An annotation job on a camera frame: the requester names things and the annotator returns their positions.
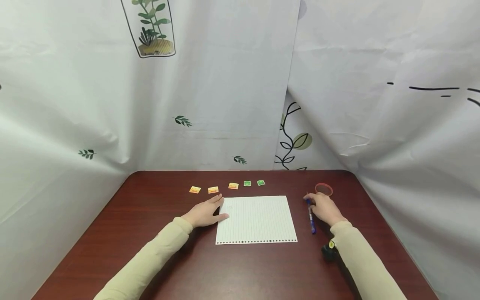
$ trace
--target dark red table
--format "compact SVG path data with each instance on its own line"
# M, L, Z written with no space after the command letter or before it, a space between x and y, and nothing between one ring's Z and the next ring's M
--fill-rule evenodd
M263 179L264 186L256 181ZM253 186L243 187L243 181ZM227 189L229 182L239 190ZM298 243L215 245L216 226L198 228L154 278L152 299L355 299L341 263L322 259L329 237L310 232L301 200L316 183L334 189L332 199L370 242L409 300L437 299L357 178L346 171L142 171L131 175L33 299L92 299L174 217L210 198L286 195ZM200 194L188 193L192 185ZM317 222L325 231L326 227Z

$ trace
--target lined paper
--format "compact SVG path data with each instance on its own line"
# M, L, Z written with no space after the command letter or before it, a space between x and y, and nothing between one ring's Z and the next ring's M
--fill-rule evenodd
M220 213L216 245L297 242L286 196L225 198Z

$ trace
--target sleeve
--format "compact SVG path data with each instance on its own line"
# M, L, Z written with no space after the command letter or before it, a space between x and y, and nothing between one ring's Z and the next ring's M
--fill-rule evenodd
M332 241L364 300L406 300L370 244L350 222L330 228Z
M192 225L184 219L173 219L105 285L94 300L138 300L167 260L185 244L192 230Z

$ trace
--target fabric backdrop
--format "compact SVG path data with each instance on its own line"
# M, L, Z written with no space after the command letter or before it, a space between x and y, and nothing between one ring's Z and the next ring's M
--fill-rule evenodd
M347 169L441 299L480 292L480 3L0 4L0 298L137 170Z

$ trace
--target pen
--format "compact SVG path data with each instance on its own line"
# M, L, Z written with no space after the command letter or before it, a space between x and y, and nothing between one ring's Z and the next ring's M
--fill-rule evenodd
M310 217L310 226L312 227L312 234L317 233L317 229L315 229L315 223L313 222L313 217L312 217L312 209L310 208L310 199L307 199L307 204L308 204L308 216Z

